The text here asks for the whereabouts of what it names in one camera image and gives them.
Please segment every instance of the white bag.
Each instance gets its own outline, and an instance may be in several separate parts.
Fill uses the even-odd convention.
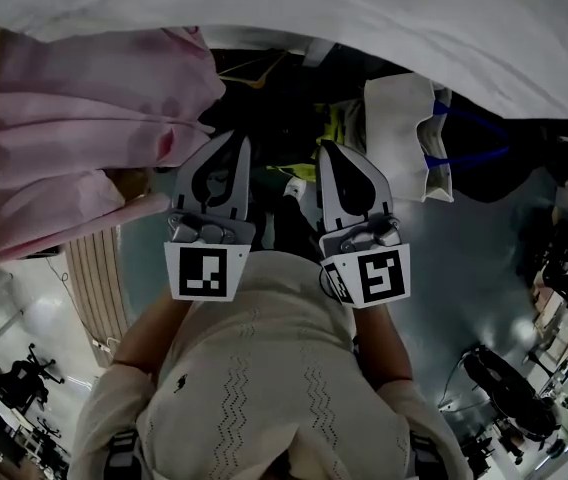
[[[435,100],[449,106],[452,93],[415,73],[370,80],[364,88],[366,157],[386,176],[393,197],[453,201],[448,164],[429,169],[425,154],[446,158]]]

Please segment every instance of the white knit sweater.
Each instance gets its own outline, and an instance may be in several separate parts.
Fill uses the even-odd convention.
[[[127,425],[148,478],[254,480],[288,450],[294,478],[404,479],[409,427],[436,444],[450,479],[470,478],[412,382],[371,389],[352,353],[352,314],[317,279],[301,258],[252,254],[232,303],[191,310],[157,391],[111,367],[80,417],[69,478],[101,478],[106,445]]]

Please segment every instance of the person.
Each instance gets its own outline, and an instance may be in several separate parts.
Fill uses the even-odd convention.
[[[275,212],[289,251],[251,253],[232,302],[167,289],[129,329],[80,415],[70,479],[472,478],[388,308],[320,289],[303,190],[289,183]]]

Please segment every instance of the gray floor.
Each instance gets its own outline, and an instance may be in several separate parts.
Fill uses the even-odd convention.
[[[155,182],[172,190],[174,174]],[[555,185],[539,170],[508,197],[493,204],[455,194],[452,204],[396,201],[401,234],[411,245],[412,296],[393,304],[391,314],[406,343],[416,380],[434,403],[460,354],[483,342],[520,368],[535,342],[535,310],[528,288],[515,274],[521,253],[518,234],[535,207],[552,204]],[[131,311],[139,315],[168,282],[163,242],[164,215],[121,230],[121,254]],[[462,408],[481,402],[481,393],[457,371],[447,398]],[[447,415],[458,436],[475,432],[490,419],[490,407]]]

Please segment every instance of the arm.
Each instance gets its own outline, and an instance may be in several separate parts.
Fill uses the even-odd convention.
[[[133,428],[155,394],[149,374],[157,379],[190,306],[166,289],[122,338],[78,418],[69,479],[102,478],[111,438]]]
[[[167,287],[122,338],[113,364],[132,366],[157,380],[191,301],[173,300]]]
[[[448,478],[473,478],[455,435],[439,411],[420,394],[413,382],[408,353],[386,306],[356,309],[360,368],[377,394],[393,411],[406,418],[414,436],[435,445]]]
[[[386,306],[354,310],[360,368],[374,389],[395,380],[413,380],[411,361]]]

